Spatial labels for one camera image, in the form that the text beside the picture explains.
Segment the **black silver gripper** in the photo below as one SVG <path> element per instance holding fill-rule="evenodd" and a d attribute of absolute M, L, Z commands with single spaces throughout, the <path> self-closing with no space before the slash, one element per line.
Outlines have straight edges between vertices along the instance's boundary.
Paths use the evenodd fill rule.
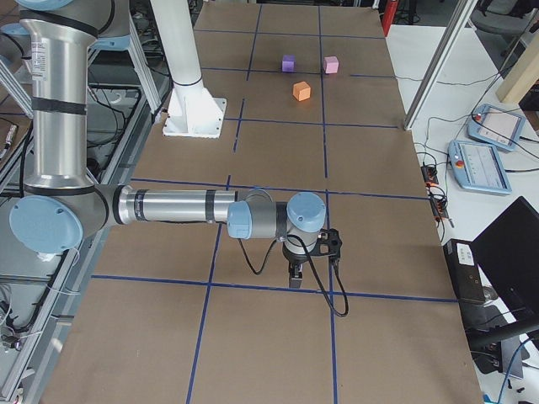
<path fill-rule="evenodd" d="M 300 289 L 302 287 L 302 264 L 308 261 L 307 253 L 301 244 L 296 245 L 286 241 L 282 252 L 289 263 L 289 286 Z"/>

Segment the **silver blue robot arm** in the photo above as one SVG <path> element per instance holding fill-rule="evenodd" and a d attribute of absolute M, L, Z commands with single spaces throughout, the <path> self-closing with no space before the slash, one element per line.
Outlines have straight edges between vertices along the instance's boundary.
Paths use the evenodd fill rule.
<path fill-rule="evenodd" d="M 9 225 L 28 249 L 60 254 L 84 238 L 133 222 L 218 223 L 239 241 L 280 243 L 289 285 L 302 265 L 328 254 L 326 207 L 301 192 L 286 202 L 261 189 L 134 189 L 94 183 L 87 174 L 88 50 L 100 39 L 130 40 L 126 1 L 23 1 L 20 21 L 31 38 L 35 163 Z"/>

